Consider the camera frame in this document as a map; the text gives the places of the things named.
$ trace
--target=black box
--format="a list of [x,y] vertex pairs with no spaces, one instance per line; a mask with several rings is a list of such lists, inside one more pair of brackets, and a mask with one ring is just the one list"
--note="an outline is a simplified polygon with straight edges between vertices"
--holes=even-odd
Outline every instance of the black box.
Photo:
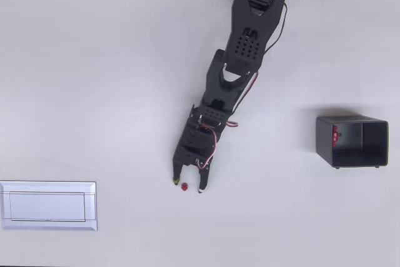
[[389,124],[365,116],[318,117],[316,148],[336,169],[386,166]]

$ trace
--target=small red object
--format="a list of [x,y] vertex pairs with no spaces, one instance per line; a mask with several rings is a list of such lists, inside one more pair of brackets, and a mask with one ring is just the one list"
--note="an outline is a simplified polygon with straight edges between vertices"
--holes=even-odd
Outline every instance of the small red object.
[[339,137],[342,136],[341,133],[337,132],[338,127],[336,125],[333,126],[333,132],[332,132],[332,145],[333,147],[336,147],[336,142],[339,141]]

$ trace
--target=white table surface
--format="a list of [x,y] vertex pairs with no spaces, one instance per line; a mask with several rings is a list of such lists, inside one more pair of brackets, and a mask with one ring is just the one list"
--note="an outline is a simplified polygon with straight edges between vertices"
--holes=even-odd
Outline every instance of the white table surface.
[[[0,179],[96,181],[99,226],[0,231],[0,264],[399,266],[398,1],[287,0],[198,194],[171,160],[232,0],[0,0]],[[389,121],[387,167],[315,153],[348,112]]]

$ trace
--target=white tray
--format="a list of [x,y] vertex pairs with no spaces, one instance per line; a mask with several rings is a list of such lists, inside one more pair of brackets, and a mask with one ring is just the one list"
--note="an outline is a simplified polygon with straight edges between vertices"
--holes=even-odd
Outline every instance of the white tray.
[[0,181],[2,229],[97,231],[96,183]]

